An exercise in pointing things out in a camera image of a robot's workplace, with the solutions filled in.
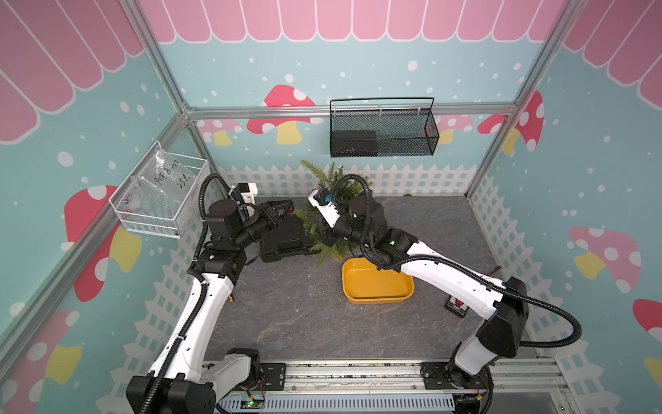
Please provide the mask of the yellow plastic bin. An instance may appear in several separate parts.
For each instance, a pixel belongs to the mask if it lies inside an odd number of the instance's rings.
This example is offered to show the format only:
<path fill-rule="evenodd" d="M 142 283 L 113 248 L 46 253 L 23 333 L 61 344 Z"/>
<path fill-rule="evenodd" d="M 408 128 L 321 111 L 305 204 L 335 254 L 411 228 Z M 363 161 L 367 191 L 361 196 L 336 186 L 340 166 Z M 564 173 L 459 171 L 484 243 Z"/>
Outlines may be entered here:
<path fill-rule="evenodd" d="M 343 264 L 342 287 L 353 305 L 402 303 L 415 292 L 411 276 L 393 270 L 377 270 L 365 258 L 349 259 Z"/>

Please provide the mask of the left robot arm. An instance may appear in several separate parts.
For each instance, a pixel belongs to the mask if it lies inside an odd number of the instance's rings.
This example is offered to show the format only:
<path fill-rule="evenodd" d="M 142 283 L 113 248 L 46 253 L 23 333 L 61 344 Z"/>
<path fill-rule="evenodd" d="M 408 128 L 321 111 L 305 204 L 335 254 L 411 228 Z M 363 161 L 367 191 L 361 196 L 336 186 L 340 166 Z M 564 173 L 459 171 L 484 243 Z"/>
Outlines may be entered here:
<path fill-rule="evenodd" d="M 263 384 L 256 349 L 232 348 L 210 368 L 203 359 L 213 326 L 248 264 L 246 248 L 277 229 L 295 207 L 290 199 L 256 205 L 232 197 L 206 205 L 214 180 L 227 185 L 220 175 L 210 174 L 200 186 L 203 229 L 186 271 L 193 287 L 183 313 L 148 372 L 133 376 L 127 386 L 135 413 L 212 413 L 234 389 L 251 394 Z"/>

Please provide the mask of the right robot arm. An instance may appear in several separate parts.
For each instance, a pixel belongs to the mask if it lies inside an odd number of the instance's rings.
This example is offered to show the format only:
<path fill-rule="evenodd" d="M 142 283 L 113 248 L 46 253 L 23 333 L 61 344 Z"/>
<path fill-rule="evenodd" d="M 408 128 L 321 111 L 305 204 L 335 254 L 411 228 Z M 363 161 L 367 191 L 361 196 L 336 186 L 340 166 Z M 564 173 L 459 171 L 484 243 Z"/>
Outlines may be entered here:
<path fill-rule="evenodd" d="M 517 278 L 502 280 L 481 274 L 429 248 L 412 234 L 387 223 L 383 206 L 372 196 L 367 181 L 357 174 L 342 176 L 331 189 L 317 189 L 310 204 L 322 217 L 324 244 L 337 239 L 356 244 L 379 270 L 396 271 L 420 279 L 460 300 L 483 322 L 452 354 L 447 371 L 475 377 L 501 358 L 513 358 L 519 348 L 564 348 L 583 333 L 579 320 L 556 305 L 531 298 Z M 558 340 L 525 341 L 522 333 L 535 306 L 569 322 L 571 333 Z"/>

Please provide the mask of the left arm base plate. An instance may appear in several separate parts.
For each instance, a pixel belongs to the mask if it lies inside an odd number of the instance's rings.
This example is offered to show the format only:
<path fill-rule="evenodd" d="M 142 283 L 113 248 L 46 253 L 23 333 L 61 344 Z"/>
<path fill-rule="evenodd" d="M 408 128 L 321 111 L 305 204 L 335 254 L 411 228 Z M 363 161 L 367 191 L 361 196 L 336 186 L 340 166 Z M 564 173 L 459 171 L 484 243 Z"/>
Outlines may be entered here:
<path fill-rule="evenodd" d="M 233 391 L 262 393 L 267 391 L 284 391 L 287 365 L 282 362 L 264 363 L 260 365 L 259 381 L 249 381 L 245 386 L 237 385 Z"/>

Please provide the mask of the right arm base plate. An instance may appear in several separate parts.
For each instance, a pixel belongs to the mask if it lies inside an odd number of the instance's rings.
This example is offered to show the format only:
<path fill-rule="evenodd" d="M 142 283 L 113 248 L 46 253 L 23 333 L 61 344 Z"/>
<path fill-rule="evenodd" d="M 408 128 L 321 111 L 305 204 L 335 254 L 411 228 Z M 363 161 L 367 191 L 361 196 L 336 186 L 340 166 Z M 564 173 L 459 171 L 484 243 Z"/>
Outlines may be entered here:
<path fill-rule="evenodd" d="M 422 362 L 420 376 L 429 391 L 486 391 L 492 385 L 489 365 L 482 367 L 478 374 L 470 375 L 454 367 L 448 368 L 448 362 Z"/>

